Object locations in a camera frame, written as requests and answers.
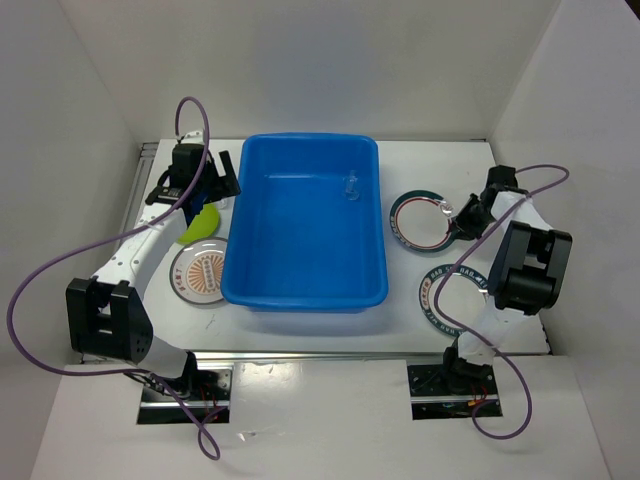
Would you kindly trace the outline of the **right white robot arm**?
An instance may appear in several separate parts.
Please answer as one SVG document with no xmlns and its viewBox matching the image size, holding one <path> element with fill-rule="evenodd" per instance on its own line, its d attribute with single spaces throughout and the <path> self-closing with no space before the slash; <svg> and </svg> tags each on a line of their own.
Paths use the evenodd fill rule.
<svg viewBox="0 0 640 480">
<path fill-rule="evenodd" d="M 515 168 L 495 166 L 482 193 L 472 194 L 451 221 L 449 232 L 456 239 L 478 242 L 497 231 L 503 237 L 483 310 L 443 354 L 438 377 L 450 393 L 479 387 L 511 330 L 559 297 L 573 239 L 542 219 L 532 196 L 519 187 Z"/>
</svg>

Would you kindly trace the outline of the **green red rimmed plate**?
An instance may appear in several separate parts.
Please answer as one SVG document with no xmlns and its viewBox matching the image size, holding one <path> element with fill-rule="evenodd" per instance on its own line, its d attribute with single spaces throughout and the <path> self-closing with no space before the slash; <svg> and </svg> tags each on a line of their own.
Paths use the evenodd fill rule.
<svg viewBox="0 0 640 480">
<path fill-rule="evenodd" d="M 389 222 L 394 236 L 408 249 L 436 253 L 454 241 L 453 212 L 453 206 L 441 195 L 411 190 L 394 201 Z"/>
</svg>

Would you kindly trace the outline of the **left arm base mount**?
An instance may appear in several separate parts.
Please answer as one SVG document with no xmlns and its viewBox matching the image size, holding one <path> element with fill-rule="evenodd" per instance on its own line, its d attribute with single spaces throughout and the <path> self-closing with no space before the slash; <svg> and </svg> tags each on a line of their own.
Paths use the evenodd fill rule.
<svg viewBox="0 0 640 480">
<path fill-rule="evenodd" d="M 233 366 L 215 364 L 212 369 L 201 371 L 203 379 L 190 393 L 177 392 L 188 410 L 197 420 L 212 424 L 230 421 Z M 189 417 L 179 403 L 148 376 L 134 375 L 141 383 L 142 393 L 136 423 L 138 425 L 188 424 Z"/>
</svg>

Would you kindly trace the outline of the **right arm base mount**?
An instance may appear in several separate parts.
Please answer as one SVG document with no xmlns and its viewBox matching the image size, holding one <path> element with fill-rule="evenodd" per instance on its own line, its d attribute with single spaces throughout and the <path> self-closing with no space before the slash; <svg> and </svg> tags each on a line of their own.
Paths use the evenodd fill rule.
<svg viewBox="0 0 640 480">
<path fill-rule="evenodd" d="M 465 419 L 480 407 L 478 417 L 501 417 L 497 384 L 490 371 L 483 380 L 450 385 L 438 364 L 407 364 L 407 377 L 412 419 Z"/>
</svg>

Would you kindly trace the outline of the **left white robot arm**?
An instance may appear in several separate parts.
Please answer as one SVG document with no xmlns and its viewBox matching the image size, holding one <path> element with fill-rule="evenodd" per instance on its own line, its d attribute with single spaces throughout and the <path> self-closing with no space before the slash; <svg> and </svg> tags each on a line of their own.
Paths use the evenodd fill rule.
<svg viewBox="0 0 640 480">
<path fill-rule="evenodd" d="M 214 157 L 201 140 L 179 140 L 169 167 L 144 201 L 134 234 L 90 278 L 69 283 L 72 349 L 157 375 L 177 399 L 194 396 L 204 380 L 195 354 L 155 335 L 143 299 L 165 254 L 202 219 L 204 208 L 240 192 L 228 151 Z"/>
</svg>

